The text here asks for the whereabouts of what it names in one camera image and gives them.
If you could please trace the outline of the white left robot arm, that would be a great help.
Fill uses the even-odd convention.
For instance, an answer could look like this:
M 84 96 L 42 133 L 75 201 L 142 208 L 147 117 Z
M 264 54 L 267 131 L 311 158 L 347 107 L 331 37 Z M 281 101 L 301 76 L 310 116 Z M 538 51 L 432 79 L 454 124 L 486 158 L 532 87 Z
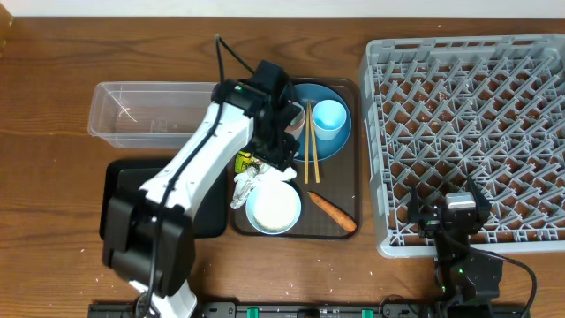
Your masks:
M 193 220 L 213 183 L 239 151 L 286 170 L 298 142 L 285 130 L 299 113 L 279 65 L 259 63 L 250 79 L 221 78 L 207 113 L 176 156 L 136 191 L 118 188 L 101 221 L 102 261 L 141 292 L 132 317 L 190 317 Z

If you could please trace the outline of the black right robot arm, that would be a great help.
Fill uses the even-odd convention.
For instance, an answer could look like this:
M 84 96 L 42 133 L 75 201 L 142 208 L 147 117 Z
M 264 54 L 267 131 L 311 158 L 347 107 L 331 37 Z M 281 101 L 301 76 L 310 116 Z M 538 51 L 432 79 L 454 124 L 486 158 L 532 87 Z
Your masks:
M 445 203 L 425 208 L 411 188 L 408 220 L 436 249 L 435 277 L 442 295 L 433 303 L 437 317 L 493 317 L 491 301 L 500 296 L 503 262 L 471 250 L 470 235 L 486 223 L 492 205 L 472 178 L 463 191 L 449 193 Z

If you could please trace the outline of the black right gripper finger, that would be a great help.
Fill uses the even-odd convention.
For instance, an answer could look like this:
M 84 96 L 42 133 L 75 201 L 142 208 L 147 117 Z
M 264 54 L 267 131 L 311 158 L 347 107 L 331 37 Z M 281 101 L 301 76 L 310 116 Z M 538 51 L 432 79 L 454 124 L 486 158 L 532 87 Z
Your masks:
M 411 197 L 407 208 L 407 218 L 409 223 L 418 223 L 420 219 L 420 207 L 416 187 L 411 188 Z
M 476 210 L 478 212 L 478 215 L 490 216 L 492 204 L 481 192 L 471 175 L 467 176 L 467 190 L 471 192 L 472 197 L 476 203 Z

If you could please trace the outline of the white rice heap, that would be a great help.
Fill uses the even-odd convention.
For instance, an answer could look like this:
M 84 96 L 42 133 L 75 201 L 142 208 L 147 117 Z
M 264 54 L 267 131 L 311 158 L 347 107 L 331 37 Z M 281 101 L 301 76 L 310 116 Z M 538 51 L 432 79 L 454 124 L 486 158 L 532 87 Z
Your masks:
M 290 227 L 297 214 L 297 194 L 285 182 L 266 183 L 255 190 L 253 217 L 260 228 L 283 231 Z

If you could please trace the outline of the light blue bowl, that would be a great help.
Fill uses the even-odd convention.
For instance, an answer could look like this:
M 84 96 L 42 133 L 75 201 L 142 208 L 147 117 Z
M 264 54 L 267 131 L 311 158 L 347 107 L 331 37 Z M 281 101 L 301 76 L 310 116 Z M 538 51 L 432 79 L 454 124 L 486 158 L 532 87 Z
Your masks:
M 297 190 L 283 181 L 262 182 L 249 194 L 245 213 L 252 227 L 260 233 L 279 235 L 289 231 L 302 212 Z

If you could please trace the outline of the white tissue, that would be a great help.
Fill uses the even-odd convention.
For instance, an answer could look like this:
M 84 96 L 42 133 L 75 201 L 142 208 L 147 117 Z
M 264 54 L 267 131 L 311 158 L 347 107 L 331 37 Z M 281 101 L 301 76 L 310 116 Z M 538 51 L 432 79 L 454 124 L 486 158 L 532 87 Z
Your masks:
M 232 209 L 241 208 L 247 201 L 251 191 L 261 183 L 290 181 L 296 176 L 297 172 L 291 167 L 280 171 L 267 164 L 262 164 L 259 167 L 251 166 L 234 177 L 235 190 L 230 207 Z

